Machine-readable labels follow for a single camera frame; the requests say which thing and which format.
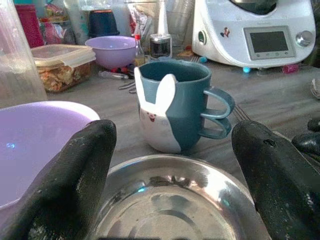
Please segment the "small bottle red cap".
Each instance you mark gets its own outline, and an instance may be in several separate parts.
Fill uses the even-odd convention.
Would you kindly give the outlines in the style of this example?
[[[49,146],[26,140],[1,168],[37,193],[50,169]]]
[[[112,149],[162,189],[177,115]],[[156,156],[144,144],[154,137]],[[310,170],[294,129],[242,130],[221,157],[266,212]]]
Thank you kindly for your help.
[[[144,65],[146,63],[145,54],[144,54],[144,51],[141,47],[141,35],[135,34],[134,38],[135,38],[135,48],[136,48],[134,64],[136,67],[139,67],[139,66]]]

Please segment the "large purple plastic bowl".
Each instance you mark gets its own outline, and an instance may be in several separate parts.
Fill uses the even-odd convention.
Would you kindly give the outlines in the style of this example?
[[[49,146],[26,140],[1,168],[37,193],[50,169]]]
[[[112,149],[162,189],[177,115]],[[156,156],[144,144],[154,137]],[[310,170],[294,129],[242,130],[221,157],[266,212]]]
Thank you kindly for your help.
[[[70,101],[40,101],[0,109],[0,225],[71,136],[99,118],[90,107]]]

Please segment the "clear lidded food container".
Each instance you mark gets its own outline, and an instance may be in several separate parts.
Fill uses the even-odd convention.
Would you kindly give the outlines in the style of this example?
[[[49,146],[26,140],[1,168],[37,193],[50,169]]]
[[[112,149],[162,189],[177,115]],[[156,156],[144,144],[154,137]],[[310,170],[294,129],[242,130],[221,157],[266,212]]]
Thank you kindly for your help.
[[[86,81],[96,60],[93,49],[85,45],[48,44],[31,49],[46,92],[59,93]]]

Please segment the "small dark glass jar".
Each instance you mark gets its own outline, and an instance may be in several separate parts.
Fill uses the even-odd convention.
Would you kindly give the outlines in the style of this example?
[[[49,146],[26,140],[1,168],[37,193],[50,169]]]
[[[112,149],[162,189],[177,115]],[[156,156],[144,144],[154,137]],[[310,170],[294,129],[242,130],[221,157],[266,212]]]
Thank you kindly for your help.
[[[149,36],[150,55],[152,58],[172,57],[172,36],[165,34],[151,34]]]

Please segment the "teal bunny mug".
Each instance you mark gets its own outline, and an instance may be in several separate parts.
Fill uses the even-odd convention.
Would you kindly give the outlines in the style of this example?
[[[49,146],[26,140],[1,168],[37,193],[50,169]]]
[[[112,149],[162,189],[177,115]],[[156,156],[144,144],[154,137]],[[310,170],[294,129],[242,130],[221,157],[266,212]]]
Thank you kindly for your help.
[[[175,154],[192,148],[200,137],[227,137],[235,101],[211,86],[211,77],[206,66],[185,60],[134,68],[141,133],[152,148]]]

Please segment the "grey wooden table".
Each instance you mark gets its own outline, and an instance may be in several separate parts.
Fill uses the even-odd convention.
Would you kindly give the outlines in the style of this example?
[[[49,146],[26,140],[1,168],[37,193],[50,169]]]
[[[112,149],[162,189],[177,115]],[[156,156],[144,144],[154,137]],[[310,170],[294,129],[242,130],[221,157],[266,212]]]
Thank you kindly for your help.
[[[320,100],[311,93],[311,81],[320,79],[320,69],[302,65],[285,74],[279,68],[244,73],[238,67],[209,62],[211,84],[228,92],[248,116],[292,138],[307,130],[307,122],[320,117]],[[155,154],[140,132],[137,98],[119,90],[122,82],[94,74],[89,80],[59,93],[48,101],[65,101],[93,109],[101,119],[116,124],[117,144],[112,165],[135,157]]]

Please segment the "round steel plate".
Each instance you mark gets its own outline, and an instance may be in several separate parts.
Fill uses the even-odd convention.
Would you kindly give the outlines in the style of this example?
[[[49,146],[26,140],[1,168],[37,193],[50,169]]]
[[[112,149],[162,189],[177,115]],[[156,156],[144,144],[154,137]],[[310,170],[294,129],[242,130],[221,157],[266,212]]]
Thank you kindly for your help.
[[[107,174],[90,240],[271,240],[248,189],[212,164],[137,157]]]

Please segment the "clear bottle orange cap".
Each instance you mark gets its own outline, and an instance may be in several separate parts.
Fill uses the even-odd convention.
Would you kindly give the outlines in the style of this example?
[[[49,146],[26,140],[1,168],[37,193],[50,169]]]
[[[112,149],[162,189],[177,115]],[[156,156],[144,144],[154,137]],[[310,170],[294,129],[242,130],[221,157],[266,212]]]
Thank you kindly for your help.
[[[0,109],[47,99],[13,0],[0,0]]]

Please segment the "white slim bottle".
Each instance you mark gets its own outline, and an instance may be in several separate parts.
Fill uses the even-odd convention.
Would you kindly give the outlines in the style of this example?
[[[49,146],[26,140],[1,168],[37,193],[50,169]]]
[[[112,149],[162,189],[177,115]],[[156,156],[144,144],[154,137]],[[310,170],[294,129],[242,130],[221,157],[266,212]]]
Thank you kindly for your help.
[[[159,0],[159,18],[157,33],[160,35],[168,34],[168,22],[166,11],[166,0]]]

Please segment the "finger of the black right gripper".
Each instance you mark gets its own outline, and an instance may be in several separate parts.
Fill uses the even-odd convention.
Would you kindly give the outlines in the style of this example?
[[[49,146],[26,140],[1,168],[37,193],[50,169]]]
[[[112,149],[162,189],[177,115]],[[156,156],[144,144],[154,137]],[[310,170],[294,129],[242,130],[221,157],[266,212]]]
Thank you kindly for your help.
[[[311,119],[307,123],[307,129],[312,132],[320,132],[320,119]]]
[[[300,152],[320,160],[320,133],[299,134],[291,142]]]

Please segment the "white kitchen machine with screen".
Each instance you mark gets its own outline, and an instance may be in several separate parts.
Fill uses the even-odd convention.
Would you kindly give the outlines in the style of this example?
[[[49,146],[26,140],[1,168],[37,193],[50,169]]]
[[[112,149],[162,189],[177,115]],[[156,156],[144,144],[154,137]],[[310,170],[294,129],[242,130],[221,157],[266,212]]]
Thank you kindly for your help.
[[[195,0],[192,50],[248,68],[299,63],[314,49],[312,0]]]

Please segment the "dark blue cup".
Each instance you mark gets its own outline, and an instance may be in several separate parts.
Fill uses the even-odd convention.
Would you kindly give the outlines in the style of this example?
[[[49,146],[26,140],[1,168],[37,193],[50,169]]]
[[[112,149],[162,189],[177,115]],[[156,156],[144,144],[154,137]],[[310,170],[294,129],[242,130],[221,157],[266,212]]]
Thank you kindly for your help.
[[[103,36],[117,36],[116,19],[111,9],[93,10],[88,17],[88,36],[91,38]]]

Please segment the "steel fork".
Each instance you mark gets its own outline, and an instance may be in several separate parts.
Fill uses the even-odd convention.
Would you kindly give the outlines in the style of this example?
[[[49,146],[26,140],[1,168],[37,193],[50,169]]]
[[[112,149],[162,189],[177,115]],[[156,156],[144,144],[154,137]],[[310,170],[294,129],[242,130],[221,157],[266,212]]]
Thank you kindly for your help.
[[[238,104],[235,105],[233,109],[233,114],[239,122],[251,120],[248,114]]]

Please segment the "steel spoon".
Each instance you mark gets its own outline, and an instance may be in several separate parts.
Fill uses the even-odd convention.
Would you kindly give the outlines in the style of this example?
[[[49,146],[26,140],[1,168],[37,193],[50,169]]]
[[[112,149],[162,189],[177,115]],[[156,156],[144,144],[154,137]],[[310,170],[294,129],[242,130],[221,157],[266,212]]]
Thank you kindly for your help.
[[[311,81],[310,91],[316,99],[320,100],[320,79],[314,78]]]

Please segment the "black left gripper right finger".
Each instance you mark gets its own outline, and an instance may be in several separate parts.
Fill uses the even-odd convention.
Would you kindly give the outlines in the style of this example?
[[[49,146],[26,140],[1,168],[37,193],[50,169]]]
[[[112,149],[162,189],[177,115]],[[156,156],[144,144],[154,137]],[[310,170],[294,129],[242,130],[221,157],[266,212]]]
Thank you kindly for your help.
[[[236,124],[231,141],[271,239],[320,240],[320,169],[257,121]]]

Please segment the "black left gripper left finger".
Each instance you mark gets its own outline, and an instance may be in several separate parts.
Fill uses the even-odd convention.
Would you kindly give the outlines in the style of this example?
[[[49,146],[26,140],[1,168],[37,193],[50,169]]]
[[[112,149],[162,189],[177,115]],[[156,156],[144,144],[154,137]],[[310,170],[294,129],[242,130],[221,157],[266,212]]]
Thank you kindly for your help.
[[[0,240],[85,240],[116,142],[116,125],[108,119],[76,132],[16,203],[0,227]]]

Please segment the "small purple plastic bowl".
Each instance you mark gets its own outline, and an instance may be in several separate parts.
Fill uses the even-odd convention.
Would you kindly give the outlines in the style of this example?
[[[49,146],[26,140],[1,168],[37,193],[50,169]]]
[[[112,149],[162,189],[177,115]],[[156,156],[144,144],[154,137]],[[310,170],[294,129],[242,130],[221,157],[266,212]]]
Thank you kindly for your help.
[[[95,52],[95,62],[106,69],[122,68],[134,63],[136,40],[133,37],[100,36],[88,39],[85,45]]]

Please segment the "white handled utensil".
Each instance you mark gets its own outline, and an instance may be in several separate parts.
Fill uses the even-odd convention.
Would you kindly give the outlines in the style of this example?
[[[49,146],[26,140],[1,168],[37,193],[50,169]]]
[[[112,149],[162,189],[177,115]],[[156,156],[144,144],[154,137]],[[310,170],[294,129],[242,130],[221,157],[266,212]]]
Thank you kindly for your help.
[[[99,71],[98,76],[101,78],[113,78],[113,79],[120,79],[120,80],[129,79],[129,77],[126,74],[110,72],[110,71]]]

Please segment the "steel cutlery piece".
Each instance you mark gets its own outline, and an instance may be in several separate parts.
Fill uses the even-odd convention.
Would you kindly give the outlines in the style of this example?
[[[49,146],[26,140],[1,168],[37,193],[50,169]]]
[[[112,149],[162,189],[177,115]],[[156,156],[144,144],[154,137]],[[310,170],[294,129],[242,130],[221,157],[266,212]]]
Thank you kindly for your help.
[[[118,89],[119,90],[128,90],[128,92],[130,94],[136,94],[137,93],[135,81],[131,81],[131,82],[126,83],[126,84],[124,84],[122,86],[119,86]]]

